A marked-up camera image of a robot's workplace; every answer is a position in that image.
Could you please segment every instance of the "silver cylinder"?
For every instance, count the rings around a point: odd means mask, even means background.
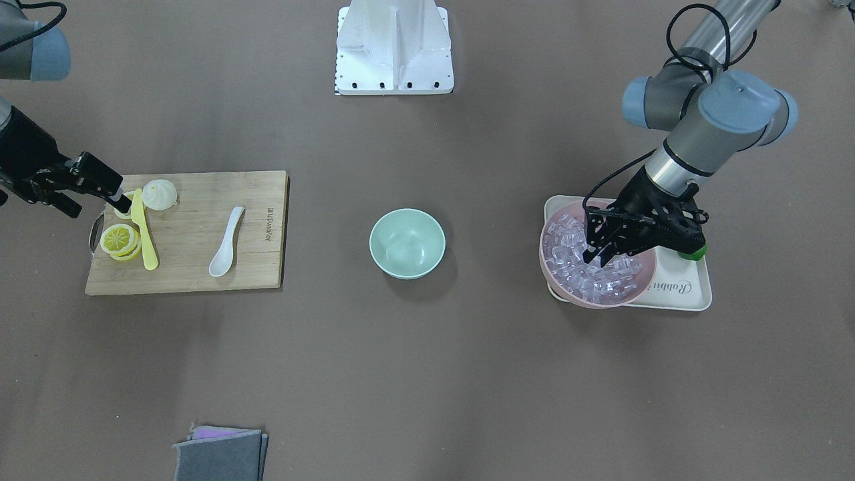
[[[721,0],[716,4],[716,10],[724,15],[730,27],[731,62],[773,6],[775,0]],[[724,64],[726,47],[722,23],[713,14],[707,15],[683,44],[683,48],[708,52],[721,64]]]
[[[657,187],[674,197],[686,192],[689,182],[700,187],[710,179],[683,169],[661,146],[647,159],[644,169]]]

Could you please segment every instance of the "mint green bowl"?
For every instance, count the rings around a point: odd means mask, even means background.
[[[436,219],[416,209],[398,209],[381,217],[369,237],[371,257],[389,276],[417,279],[442,260],[445,233]]]

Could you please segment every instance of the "yellow knife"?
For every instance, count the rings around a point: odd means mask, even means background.
[[[143,265],[147,270],[157,269],[160,262],[157,260],[157,252],[151,244],[148,225],[145,223],[145,206],[143,205],[143,189],[137,189],[133,194],[131,202],[131,220],[139,226],[139,235],[143,241]]]

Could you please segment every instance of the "black cable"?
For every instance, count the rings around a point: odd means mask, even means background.
[[[18,7],[21,9],[43,9],[46,7],[59,7],[59,14],[57,14],[53,20],[49,21],[47,23],[47,25],[43,25],[43,26],[41,26],[41,28],[38,28],[38,29],[34,30],[33,32],[27,33],[25,35],[21,35],[17,39],[11,39],[9,42],[6,42],[5,44],[0,45],[0,52],[8,50],[8,49],[10,49],[10,48],[12,48],[18,44],[23,44],[24,42],[26,42],[30,39],[35,39],[37,36],[41,35],[42,33],[45,33],[48,30],[50,30],[51,28],[56,27],[56,24],[58,24],[60,21],[62,21],[62,19],[65,18],[65,14],[68,12],[68,8],[63,3],[60,3],[60,2],[42,2],[42,3],[32,3],[32,4],[21,3],[21,0],[15,0],[15,2],[18,3]]]
[[[716,18],[722,23],[722,27],[724,27],[723,67],[725,70],[727,70],[728,65],[730,64],[730,25],[728,25],[728,19],[724,18],[722,12],[719,12],[718,10],[712,8],[710,5],[704,5],[703,3],[692,3],[691,5],[683,7],[682,9],[680,9],[680,11],[677,12],[676,15],[674,15],[674,18],[672,18],[671,22],[668,24],[668,28],[665,30],[665,44],[668,46],[668,50],[671,52],[671,55],[673,55],[674,58],[676,58],[677,61],[679,61],[684,67],[690,68],[691,70],[708,70],[711,74],[714,73],[713,68],[708,65],[699,66],[687,61],[685,58],[683,58],[682,55],[677,53],[677,49],[674,48],[674,44],[671,42],[671,29],[674,28],[674,24],[680,19],[683,14],[693,9],[706,10],[715,15]]]
[[[748,51],[754,46],[754,42],[756,42],[756,41],[757,41],[757,30],[755,30],[754,33],[751,34],[751,42],[748,42],[748,46],[746,47],[746,49],[743,50],[742,53],[736,57],[736,60],[732,61],[730,63],[730,65],[728,65],[728,67],[730,67],[731,65],[734,65],[738,61],[745,58],[746,55],[748,55]]]
[[[587,201],[591,199],[591,197],[599,190],[600,187],[602,187],[606,182],[608,182],[608,181],[614,179],[615,177],[619,176],[620,174],[625,172],[627,169],[631,169],[637,163],[644,161],[649,156],[653,155],[653,152],[655,152],[655,151],[656,151],[656,149],[653,149],[652,151],[647,152],[643,156],[636,158],[634,161],[624,165],[620,169],[615,170],[614,172],[609,174],[609,176],[607,176],[602,181],[600,181],[599,184],[594,186],[594,188],[591,189],[591,192],[589,192],[588,195],[586,195],[585,198],[582,200],[582,209],[584,209],[585,212],[587,212],[587,213],[591,213],[593,211],[594,207],[589,208]],[[612,217],[621,217],[621,218],[625,217],[625,216],[622,216],[621,214],[609,213],[609,212],[605,212],[605,211],[600,211],[599,213],[604,214],[604,215],[611,215]]]
[[[708,12],[713,14],[722,23],[722,27],[724,27],[724,64],[722,65],[722,70],[727,70],[728,68],[736,64],[738,61],[745,58],[745,56],[748,54],[748,51],[751,50],[751,48],[754,46],[754,42],[757,41],[757,30],[755,30],[752,33],[751,42],[748,44],[746,49],[733,61],[731,61],[730,25],[728,25],[728,20],[724,18],[722,12],[719,12],[717,9],[709,5],[705,5],[703,3],[693,3],[691,5],[687,5],[686,7],[680,9],[680,11],[678,11],[676,15],[674,15],[674,18],[672,18],[671,22],[668,24],[668,28],[665,30],[665,44],[668,46],[668,50],[671,52],[671,55],[674,56],[674,58],[677,59],[677,61],[680,62],[680,64],[682,64],[686,68],[690,68],[691,70],[695,71],[708,71],[710,72],[710,74],[715,73],[714,68],[710,67],[709,65],[695,65],[693,63],[690,63],[682,55],[677,53],[677,49],[674,47],[674,43],[671,41],[671,30],[674,28],[674,24],[677,22],[677,20],[680,19],[683,14],[685,14],[688,10],[692,9],[707,10]]]

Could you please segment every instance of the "lemon slice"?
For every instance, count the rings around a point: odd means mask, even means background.
[[[110,254],[109,256],[111,258],[114,258],[115,260],[124,262],[126,260],[131,260],[132,258],[137,257],[139,255],[139,253],[142,252],[142,250],[143,250],[143,243],[137,242],[137,248],[133,249],[133,252],[131,252],[131,253],[124,255],[124,256],[116,256],[113,254]]]
[[[133,195],[136,192],[137,191],[133,191],[133,190],[131,192],[127,192],[127,193],[125,193],[125,197],[129,198],[130,200],[133,200]],[[118,209],[113,207],[113,213],[115,213],[115,216],[119,217],[120,219],[125,219],[126,221],[131,220],[131,212],[130,211],[128,211],[127,214],[122,214],[121,212],[119,212]]]
[[[139,244],[137,231],[126,223],[109,226],[101,234],[101,248],[110,255],[124,256]]]

